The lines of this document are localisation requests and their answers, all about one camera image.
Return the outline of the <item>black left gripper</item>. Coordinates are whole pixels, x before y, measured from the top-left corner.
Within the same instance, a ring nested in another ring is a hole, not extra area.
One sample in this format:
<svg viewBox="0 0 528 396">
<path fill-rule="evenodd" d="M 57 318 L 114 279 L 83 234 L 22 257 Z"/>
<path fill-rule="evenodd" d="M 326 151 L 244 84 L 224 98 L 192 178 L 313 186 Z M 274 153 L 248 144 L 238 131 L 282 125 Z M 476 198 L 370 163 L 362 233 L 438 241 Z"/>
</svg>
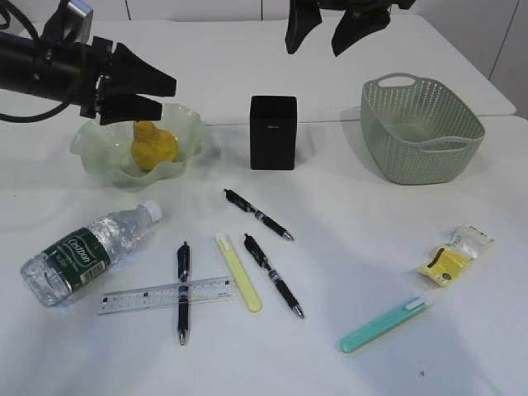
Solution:
<svg viewBox="0 0 528 396">
<path fill-rule="evenodd" d="M 177 80 L 144 62 L 122 43 L 95 36 L 90 45 L 39 42 L 39 95 L 59 104 L 41 114 L 48 119 L 67 106 L 80 115 L 100 116 L 100 125 L 160 120 L 163 105 L 146 97 L 174 97 Z"/>
</svg>

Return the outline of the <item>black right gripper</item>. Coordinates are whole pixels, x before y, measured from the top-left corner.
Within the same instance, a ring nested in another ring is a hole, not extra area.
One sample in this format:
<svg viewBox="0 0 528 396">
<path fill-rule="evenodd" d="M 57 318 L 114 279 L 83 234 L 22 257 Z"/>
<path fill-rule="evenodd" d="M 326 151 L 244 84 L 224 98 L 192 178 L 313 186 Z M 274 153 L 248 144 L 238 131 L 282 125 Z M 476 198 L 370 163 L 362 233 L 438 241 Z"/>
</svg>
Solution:
<svg viewBox="0 0 528 396">
<path fill-rule="evenodd" d="M 304 38 L 322 23 L 319 8 L 345 11 L 332 37 L 332 52 L 337 57 L 357 41 L 390 23 L 389 8 L 396 5 L 408 10 L 415 0 L 290 0 L 285 46 L 288 54 L 294 54 Z"/>
</svg>

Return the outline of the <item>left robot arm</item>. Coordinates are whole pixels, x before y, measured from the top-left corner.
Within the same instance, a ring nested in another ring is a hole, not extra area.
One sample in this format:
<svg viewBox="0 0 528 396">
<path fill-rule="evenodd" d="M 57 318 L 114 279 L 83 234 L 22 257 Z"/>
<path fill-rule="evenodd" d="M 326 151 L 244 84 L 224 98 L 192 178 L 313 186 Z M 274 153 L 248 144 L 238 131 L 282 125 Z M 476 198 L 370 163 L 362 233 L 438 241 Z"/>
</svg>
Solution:
<svg viewBox="0 0 528 396">
<path fill-rule="evenodd" d="M 40 115 L 2 115 L 7 122 L 46 120 L 74 105 L 82 117 L 109 125 L 160 120 L 163 106 L 155 99 L 175 96 L 177 81 L 125 45 L 98 36 L 89 45 L 62 45 L 3 33 L 1 87 L 59 103 Z"/>
</svg>

